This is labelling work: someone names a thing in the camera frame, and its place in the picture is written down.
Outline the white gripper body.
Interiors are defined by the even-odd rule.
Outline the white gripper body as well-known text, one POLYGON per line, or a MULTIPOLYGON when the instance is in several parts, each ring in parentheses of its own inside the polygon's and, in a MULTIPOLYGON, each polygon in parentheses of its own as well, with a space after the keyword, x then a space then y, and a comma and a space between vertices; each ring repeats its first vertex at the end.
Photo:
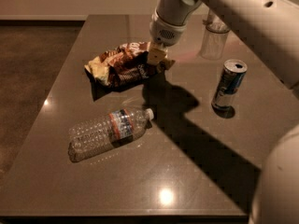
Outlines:
POLYGON ((156 44, 171 47, 177 44, 187 26, 186 17, 179 13, 163 16, 155 10, 151 16, 149 32, 151 40, 156 44))

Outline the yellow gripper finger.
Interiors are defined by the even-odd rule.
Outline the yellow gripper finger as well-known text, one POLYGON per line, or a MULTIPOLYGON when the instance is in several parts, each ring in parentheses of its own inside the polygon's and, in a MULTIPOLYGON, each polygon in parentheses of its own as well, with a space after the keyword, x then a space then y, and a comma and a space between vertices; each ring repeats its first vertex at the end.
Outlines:
POLYGON ((147 63, 150 65, 157 65, 167 55, 167 48, 164 44, 157 44, 150 42, 148 44, 147 63))
POLYGON ((160 62, 158 62, 156 66, 156 70, 158 73, 162 73, 165 70, 169 70, 174 65, 175 62, 176 62, 175 60, 164 58, 160 62))

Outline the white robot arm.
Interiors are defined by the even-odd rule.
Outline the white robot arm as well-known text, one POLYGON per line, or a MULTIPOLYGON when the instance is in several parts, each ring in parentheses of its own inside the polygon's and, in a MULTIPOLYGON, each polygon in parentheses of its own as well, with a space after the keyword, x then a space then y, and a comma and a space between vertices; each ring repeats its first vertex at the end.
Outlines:
MULTIPOLYGON (((192 12, 206 4, 294 93, 299 86, 299 6, 289 0, 160 0, 149 26, 154 43, 175 45, 192 12)), ((267 157, 249 224, 299 224, 299 126, 267 157)))

